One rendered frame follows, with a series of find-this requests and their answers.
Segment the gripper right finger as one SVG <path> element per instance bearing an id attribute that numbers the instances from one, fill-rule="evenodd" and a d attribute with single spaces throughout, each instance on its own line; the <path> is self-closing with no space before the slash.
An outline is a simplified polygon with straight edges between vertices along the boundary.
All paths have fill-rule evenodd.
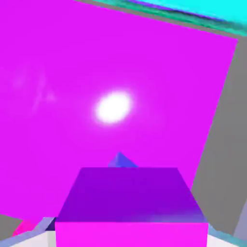
<path id="1" fill-rule="evenodd" d="M 208 224 L 207 247 L 247 247 L 247 241 L 217 231 Z"/>

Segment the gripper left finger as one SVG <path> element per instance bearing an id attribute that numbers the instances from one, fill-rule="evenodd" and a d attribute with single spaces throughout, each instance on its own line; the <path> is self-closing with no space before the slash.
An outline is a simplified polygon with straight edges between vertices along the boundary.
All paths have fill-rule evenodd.
<path id="1" fill-rule="evenodd" d="M 0 241 L 0 247 L 56 247 L 55 219 L 44 217 L 32 231 Z"/>

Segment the small purple cube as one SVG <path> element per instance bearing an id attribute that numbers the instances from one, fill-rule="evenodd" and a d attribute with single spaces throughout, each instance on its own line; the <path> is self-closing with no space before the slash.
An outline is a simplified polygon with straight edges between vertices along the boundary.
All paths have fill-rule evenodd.
<path id="1" fill-rule="evenodd" d="M 208 223 L 176 168 L 82 168 L 56 247 L 206 247 Z"/>

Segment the small blue cube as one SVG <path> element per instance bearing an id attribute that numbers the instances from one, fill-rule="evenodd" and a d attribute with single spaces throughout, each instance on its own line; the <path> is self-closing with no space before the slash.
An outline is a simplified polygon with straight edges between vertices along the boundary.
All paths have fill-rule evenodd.
<path id="1" fill-rule="evenodd" d="M 137 167 L 129 158 L 127 158 L 121 152 L 118 152 L 115 157 L 110 161 L 108 167 L 125 167 L 125 168 L 133 168 Z"/>

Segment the large pale violet box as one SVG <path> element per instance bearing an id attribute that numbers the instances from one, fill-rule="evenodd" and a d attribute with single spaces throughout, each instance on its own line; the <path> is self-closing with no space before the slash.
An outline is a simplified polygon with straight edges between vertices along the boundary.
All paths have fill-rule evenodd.
<path id="1" fill-rule="evenodd" d="M 247 199 L 235 228 L 234 236 L 247 241 Z"/>

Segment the large magenta box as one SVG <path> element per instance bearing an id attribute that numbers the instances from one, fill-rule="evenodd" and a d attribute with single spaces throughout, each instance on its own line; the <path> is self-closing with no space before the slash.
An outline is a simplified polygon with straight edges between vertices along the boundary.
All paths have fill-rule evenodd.
<path id="1" fill-rule="evenodd" d="M 0 0 L 0 214 L 56 216 L 121 152 L 191 187 L 237 39 L 74 0 Z"/>

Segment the large cyan box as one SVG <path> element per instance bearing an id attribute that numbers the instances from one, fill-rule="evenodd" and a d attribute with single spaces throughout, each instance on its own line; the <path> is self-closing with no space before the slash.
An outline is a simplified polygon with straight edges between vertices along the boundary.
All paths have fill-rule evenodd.
<path id="1" fill-rule="evenodd" d="M 247 0 L 94 0 L 247 37 Z"/>

